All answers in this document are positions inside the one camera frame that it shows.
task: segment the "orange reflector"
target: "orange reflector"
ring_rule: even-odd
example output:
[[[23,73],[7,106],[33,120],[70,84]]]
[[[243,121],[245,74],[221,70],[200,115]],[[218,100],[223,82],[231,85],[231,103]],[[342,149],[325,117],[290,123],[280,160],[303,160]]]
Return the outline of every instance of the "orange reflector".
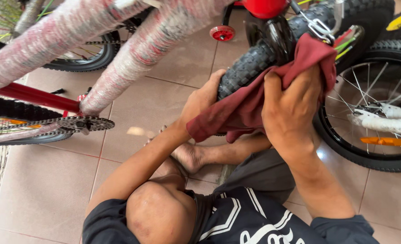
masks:
[[[11,123],[11,124],[14,124],[14,125],[19,125],[19,124],[25,124],[25,123],[27,123],[27,121],[23,121],[23,120],[16,120],[16,119],[5,119],[5,118],[3,118],[3,120],[9,120],[9,122]],[[42,126],[41,125],[29,125],[28,126],[29,128],[41,128]]]
[[[363,143],[386,145],[386,146],[401,146],[401,139],[392,137],[361,137]]]

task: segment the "tile floor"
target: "tile floor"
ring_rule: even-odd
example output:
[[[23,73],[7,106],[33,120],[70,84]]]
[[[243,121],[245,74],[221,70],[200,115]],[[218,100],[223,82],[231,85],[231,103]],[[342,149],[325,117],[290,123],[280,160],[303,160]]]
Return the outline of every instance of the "tile floor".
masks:
[[[396,11],[401,11],[401,1]],[[207,81],[211,71],[229,67],[246,52],[244,15],[242,11],[231,15],[230,25],[237,31],[232,41],[209,37],[209,29],[219,24],[217,18],[179,45],[148,77],[134,83],[101,114],[116,122],[114,129],[47,145],[12,147],[0,193],[0,244],[79,244],[84,208],[97,187],[163,124],[176,119],[189,94]],[[63,96],[74,99],[100,73],[38,69],[29,75],[27,85],[45,91],[63,87],[68,91]],[[215,137],[200,145],[223,143],[224,138]],[[371,222],[377,240],[401,243],[401,174],[360,167],[324,143],[318,155],[344,186],[356,211]],[[221,168],[205,167],[190,175],[187,188],[212,192]],[[296,190],[285,206],[310,223]]]

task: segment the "black t-shirt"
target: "black t-shirt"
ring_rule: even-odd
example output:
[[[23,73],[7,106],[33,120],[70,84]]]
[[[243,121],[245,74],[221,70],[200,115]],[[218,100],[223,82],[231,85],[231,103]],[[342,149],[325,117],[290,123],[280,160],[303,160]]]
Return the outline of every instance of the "black t-shirt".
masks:
[[[83,244],[138,244],[127,228],[127,201],[100,203],[86,218]],[[377,244],[361,215],[349,219],[315,218],[307,225],[279,203],[251,188],[237,187],[214,200],[200,244]]]

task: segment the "grout line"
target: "grout line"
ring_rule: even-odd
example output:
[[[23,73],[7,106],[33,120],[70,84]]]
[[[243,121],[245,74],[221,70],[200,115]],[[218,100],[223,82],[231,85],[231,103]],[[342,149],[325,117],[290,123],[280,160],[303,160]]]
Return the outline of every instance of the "grout line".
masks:
[[[53,242],[57,242],[57,243],[68,244],[68,243],[65,243],[65,242],[54,241],[54,240],[51,240],[51,239],[46,239],[46,238],[42,238],[42,237],[37,237],[37,236],[32,236],[32,235],[28,235],[28,234],[24,234],[24,233],[19,233],[19,232],[15,232],[15,231],[12,231],[12,230],[6,230],[6,229],[3,229],[3,228],[0,228],[0,230],[4,230],[4,231],[10,232],[10,233],[15,233],[15,234],[19,234],[19,235],[28,236],[28,237],[33,237],[33,238],[41,239],[41,240],[45,240],[45,241],[53,241]]]
[[[152,76],[147,76],[147,75],[145,75],[145,77],[152,78],[152,79],[156,79],[156,80],[161,80],[161,81],[165,81],[165,82],[170,82],[170,83],[177,84],[177,85],[188,86],[188,87],[191,87],[191,88],[199,89],[199,87],[196,87],[196,86],[189,86],[189,85],[182,84],[182,83],[178,83],[178,82],[175,82],[175,81],[164,80],[164,79],[160,79],[160,78],[152,77]]]
[[[213,57],[213,63],[211,64],[211,71],[209,72],[209,77],[211,77],[211,74],[213,73],[213,68],[214,68],[214,62],[216,61],[216,54],[217,54],[217,48],[219,46],[219,41],[216,41],[216,50],[214,51],[214,57]]]
[[[292,204],[297,204],[297,205],[300,205],[300,206],[303,206],[303,207],[306,207],[306,205],[303,205],[303,204],[300,204],[300,203],[296,203],[296,202],[291,202],[290,200],[286,200],[287,202],[290,202],[290,203],[292,203]]]
[[[75,151],[71,151],[71,150],[68,150],[68,149],[65,149],[65,148],[57,148],[57,147],[49,146],[49,145],[46,145],[46,144],[36,144],[36,145],[44,146],[44,147],[49,147],[49,148],[54,148],[54,149],[59,149],[59,150],[67,151],[67,152],[78,153],[78,154],[85,155],[85,156],[89,156],[89,157],[99,158],[98,156],[93,156],[93,155],[90,155],[90,154],[75,152]]]
[[[383,225],[383,224],[380,224],[380,223],[377,223],[377,222],[373,222],[373,221],[368,221],[368,223],[376,224],[376,225],[381,225],[381,226],[384,226],[384,227],[387,227],[387,228],[390,228],[390,229],[393,229],[393,230],[400,230],[400,231],[401,231],[401,229],[398,229],[398,228],[396,228],[396,227],[392,227],[392,226],[388,226],[388,225]]]
[[[104,160],[108,160],[108,161],[111,161],[111,162],[116,162],[116,163],[123,163],[123,162],[119,162],[119,161],[116,161],[116,160],[111,160],[111,159],[107,159],[107,158],[100,158],[100,159],[104,159]]]
[[[111,110],[113,109],[113,104],[114,104],[114,101],[111,103],[110,112],[109,112],[109,115],[108,115],[109,119],[110,119],[110,116],[111,116]],[[98,163],[96,165],[95,177],[93,179],[92,189],[90,189],[89,201],[92,198],[93,188],[95,187],[96,177],[98,176],[98,168],[99,168],[99,164],[101,163],[102,149],[104,148],[104,141],[105,141],[106,134],[107,134],[107,130],[104,131],[104,137],[102,138],[101,151],[99,152],[99,157],[98,157],[99,159],[98,159]]]
[[[188,176],[188,179],[197,180],[197,181],[203,181],[203,182],[208,182],[208,183],[213,183],[213,184],[218,185],[217,182],[210,182],[210,181],[204,181],[204,180],[199,180],[199,179],[191,178],[190,175]]]
[[[366,186],[368,185],[369,174],[371,173],[371,169],[368,170],[368,174],[366,175],[365,187],[363,188],[362,198],[360,199],[359,211],[357,214],[360,214],[360,210],[362,208],[363,197],[365,196]]]

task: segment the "bubble wrap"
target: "bubble wrap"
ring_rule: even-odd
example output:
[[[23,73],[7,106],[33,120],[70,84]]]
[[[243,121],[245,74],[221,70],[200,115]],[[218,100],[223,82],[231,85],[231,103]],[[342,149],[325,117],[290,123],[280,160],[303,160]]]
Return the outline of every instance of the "bubble wrap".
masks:
[[[349,114],[348,120],[354,125],[362,126],[375,131],[392,132],[401,134],[401,119],[385,119],[381,117],[369,117],[367,115]]]
[[[186,36],[211,23],[232,0],[163,0],[125,43],[81,102],[85,115],[98,115],[128,86],[147,74]]]
[[[0,88],[90,38],[113,29],[149,6],[136,2],[120,10],[114,1],[65,1],[52,14],[0,50]]]
[[[18,140],[18,139],[27,138],[27,137],[33,137],[33,136],[37,136],[40,134],[44,134],[44,133],[53,131],[58,128],[60,128],[60,125],[58,125],[56,122],[54,122],[49,125],[42,126],[39,129],[25,130],[25,131],[20,131],[20,132],[15,132],[15,133],[5,133],[5,134],[0,135],[0,142]]]

